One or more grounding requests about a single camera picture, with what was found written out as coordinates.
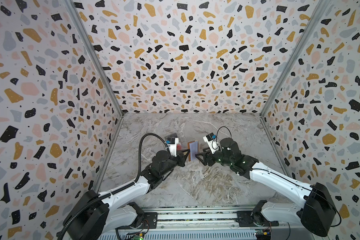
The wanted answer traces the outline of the brown leather card holder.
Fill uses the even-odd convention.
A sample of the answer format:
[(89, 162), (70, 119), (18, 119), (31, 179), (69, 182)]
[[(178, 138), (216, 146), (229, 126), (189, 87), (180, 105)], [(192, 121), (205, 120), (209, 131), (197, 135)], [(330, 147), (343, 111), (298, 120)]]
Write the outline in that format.
[(197, 157), (196, 154), (199, 153), (199, 142), (198, 141), (191, 141), (188, 142), (188, 149), (190, 150), (190, 154), (189, 154), (189, 162), (192, 161), (197, 161)]

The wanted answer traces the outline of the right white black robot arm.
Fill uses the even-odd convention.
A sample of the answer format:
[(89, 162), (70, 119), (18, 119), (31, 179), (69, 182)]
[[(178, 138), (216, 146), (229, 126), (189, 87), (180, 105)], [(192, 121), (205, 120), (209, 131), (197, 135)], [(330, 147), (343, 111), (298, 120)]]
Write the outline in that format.
[(217, 143), (215, 136), (205, 136), (204, 141), (208, 147), (195, 155), (203, 165), (229, 167), (235, 174), (261, 183), (291, 201), (277, 204), (261, 200), (245, 218), (246, 222), (259, 227), (271, 226), (273, 222), (298, 224), (319, 237), (327, 237), (330, 228), (335, 227), (333, 221), (339, 212), (326, 186), (303, 183), (273, 170), (258, 159), (242, 154), (232, 138)]

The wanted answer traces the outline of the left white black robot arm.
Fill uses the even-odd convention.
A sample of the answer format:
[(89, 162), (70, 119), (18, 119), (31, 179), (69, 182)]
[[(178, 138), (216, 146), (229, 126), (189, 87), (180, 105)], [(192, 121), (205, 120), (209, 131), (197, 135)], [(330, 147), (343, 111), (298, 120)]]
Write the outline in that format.
[(184, 167), (189, 154), (189, 149), (175, 156), (159, 151), (137, 181), (101, 193), (86, 192), (64, 220), (58, 239), (68, 234), (72, 240), (97, 240), (119, 227), (138, 228), (145, 212), (133, 200), (157, 188), (176, 167)]

